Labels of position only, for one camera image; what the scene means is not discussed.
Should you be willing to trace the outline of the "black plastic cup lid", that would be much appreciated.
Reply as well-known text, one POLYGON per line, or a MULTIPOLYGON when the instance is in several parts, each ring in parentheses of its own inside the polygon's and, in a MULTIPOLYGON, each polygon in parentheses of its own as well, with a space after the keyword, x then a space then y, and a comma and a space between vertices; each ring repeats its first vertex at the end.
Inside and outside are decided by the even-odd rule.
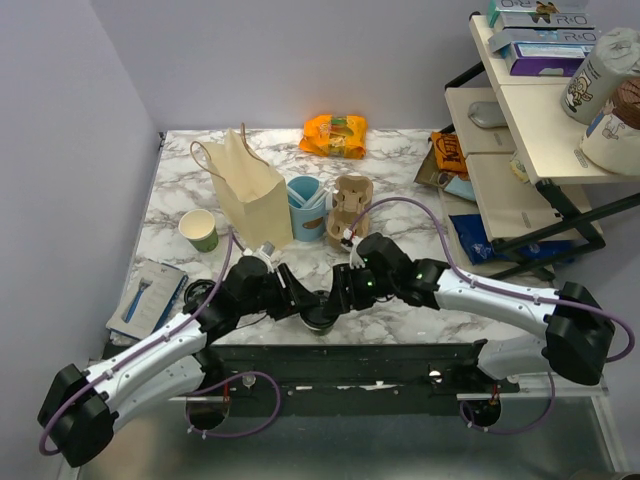
POLYGON ((326 290, 316 290, 314 292, 316 299, 319 301, 317 306, 313 306, 303 310, 300 313, 300 317, 306 327, 325 328, 334 326, 338 317, 337 316, 325 316, 323 314, 324 305, 329 299, 329 292, 326 290))

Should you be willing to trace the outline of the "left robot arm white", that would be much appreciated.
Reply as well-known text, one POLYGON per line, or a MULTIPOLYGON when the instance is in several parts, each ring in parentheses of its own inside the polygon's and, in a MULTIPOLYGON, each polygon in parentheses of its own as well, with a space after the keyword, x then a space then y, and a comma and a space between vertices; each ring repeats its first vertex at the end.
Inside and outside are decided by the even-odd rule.
POLYGON ((146 339, 84 370, 61 369, 37 416, 41 454, 61 454, 73 467, 87 463, 142 407, 183 393, 214 393, 222 372, 206 350, 242 317, 266 313, 279 320, 321 303, 287 265, 270 270, 256 257, 241 258, 207 296, 146 339))

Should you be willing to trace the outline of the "beige paper bag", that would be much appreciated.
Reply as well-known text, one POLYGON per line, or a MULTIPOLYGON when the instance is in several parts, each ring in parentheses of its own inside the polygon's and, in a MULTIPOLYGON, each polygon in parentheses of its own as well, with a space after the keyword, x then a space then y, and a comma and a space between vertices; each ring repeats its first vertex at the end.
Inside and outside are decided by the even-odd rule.
POLYGON ((286 181, 249 146, 244 129, 229 129, 220 143, 193 141, 189 150, 246 246, 281 249, 293 241, 286 181))

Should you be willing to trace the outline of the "green paper cup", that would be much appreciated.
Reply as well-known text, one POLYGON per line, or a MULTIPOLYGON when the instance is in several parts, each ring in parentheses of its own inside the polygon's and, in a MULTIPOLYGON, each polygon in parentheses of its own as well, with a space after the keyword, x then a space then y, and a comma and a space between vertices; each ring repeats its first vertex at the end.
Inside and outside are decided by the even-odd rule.
POLYGON ((308 326, 307 329, 310 330, 311 333, 316 336, 326 336, 333 330, 333 327, 329 326, 325 328, 315 328, 315 327, 308 326))
POLYGON ((218 246, 215 217, 208 210, 195 209, 185 213, 179 221, 178 230, 199 252, 209 253, 218 246))

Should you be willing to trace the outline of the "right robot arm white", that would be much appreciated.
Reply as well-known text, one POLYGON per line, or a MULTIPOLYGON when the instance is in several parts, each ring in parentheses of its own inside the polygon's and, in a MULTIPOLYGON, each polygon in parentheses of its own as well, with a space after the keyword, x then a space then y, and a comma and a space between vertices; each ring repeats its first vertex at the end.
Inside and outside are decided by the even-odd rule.
POLYGON ((478 277, 433 259, 411 259, 379 233, 356 244, 347 264, 335 266, 322 308, 334 320, 394 297, 413 307, 486 317, 522 330, 520 337, 481 343, 460 367, 460 379, 480 392, 495 380, 549 372, 576 384, 599 383, 615 328, 582 286, 561 291, 526 288, 478 277))

